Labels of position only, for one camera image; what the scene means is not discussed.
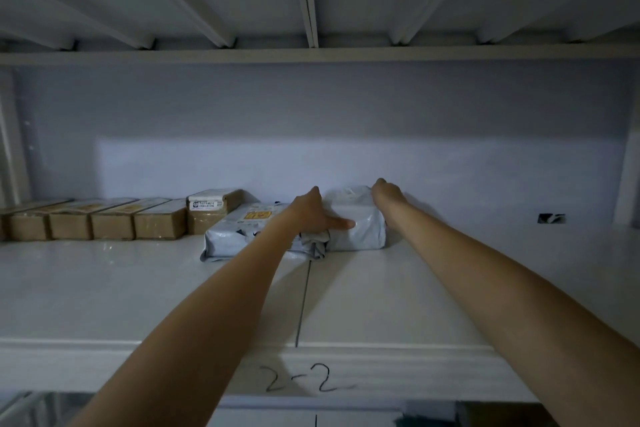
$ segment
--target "white wall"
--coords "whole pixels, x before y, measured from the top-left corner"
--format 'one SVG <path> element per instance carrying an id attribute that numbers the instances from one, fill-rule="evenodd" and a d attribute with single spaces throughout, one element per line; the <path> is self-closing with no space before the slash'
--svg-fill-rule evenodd
<path id="1" fill-rule="evenodd" d="M 394 180 L 448 220 L 612 218 L 630 68 L 452 62 L 21 69 L 35 196 L 264 201 Z"/>

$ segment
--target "hand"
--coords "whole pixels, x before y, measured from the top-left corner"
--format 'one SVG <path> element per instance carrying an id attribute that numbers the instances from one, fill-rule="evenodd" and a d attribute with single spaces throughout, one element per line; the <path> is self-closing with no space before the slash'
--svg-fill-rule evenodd
<path id="1" fill-rule="evenodd" d="M 322 207 L 322 196 L 317 186 L 294 199 L 281 216 L 291 221 L 297 234 L 320 233 L 329 229 L 348 230 L 356 225 L 353 220 L 328 216 Z"/>
<path id="2" fill-rule="evenodd" d="M 400 188 L 380 178 L 371 188 L 371 196 L 373 197 L 373 202 L 385 217 L 389 227 L 397 229 L 396 221 L 394 220 L 394 209 L 396 209 L 398 205 L 408 204 Z"/>

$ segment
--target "left hand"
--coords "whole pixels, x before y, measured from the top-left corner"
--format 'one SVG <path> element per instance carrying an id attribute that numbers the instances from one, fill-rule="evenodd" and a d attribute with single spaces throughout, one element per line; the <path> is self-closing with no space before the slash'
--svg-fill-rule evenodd
<path id="1" fill-rule="evenodd" d="M 353 220 L 328 216 L 322 207 L 322 196 L 317 186 L 307 194 L 296 197 L 281 216 L 291 220 L 296 233 L 320 233 L 329 229 L 348 230 L 356 225 Z"/>

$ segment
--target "white plastic package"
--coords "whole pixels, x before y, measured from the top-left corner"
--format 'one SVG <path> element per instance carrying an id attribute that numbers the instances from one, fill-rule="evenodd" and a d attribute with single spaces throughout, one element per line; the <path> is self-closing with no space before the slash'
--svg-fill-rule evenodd
<path id="1" fill-rule="evenodd" d="M 204 234 L 204 251 L 200 255 L 203 262 L 215 262 L 235 257 L 250 243 L 274 216 L 281 213 L 288 204 L 243 204 L 218 221 Z M 307 257 L 310 260 L 324 258 L 327 232 L 298 235 L 291 244 L 287 255 Z"/>
<path id="2" fill-rule="evenodd" d="M 324 195 L 323 206 L 336 216 L 356 222 L 356 226 L 347 231 L 329 230 L 327 252 L 384 248 L 385 218 L 373 202 L 371 188 L 353 186 L 331 190 Z"/>

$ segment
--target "person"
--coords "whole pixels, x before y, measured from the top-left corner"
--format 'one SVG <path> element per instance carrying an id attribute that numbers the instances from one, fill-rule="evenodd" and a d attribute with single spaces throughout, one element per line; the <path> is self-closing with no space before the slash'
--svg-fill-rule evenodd
<path id="1" fill-rule="evenodd" d="M 415 208 L 379 179 L 387 224 L 429 264 L 563 427 L 639 425 L 640 350 L 547 280 Z M 250 346 L 276 268 L 301 232 L 348 229 L 314 187 L 182 301 L 73 427 L 203 426 Z"/>

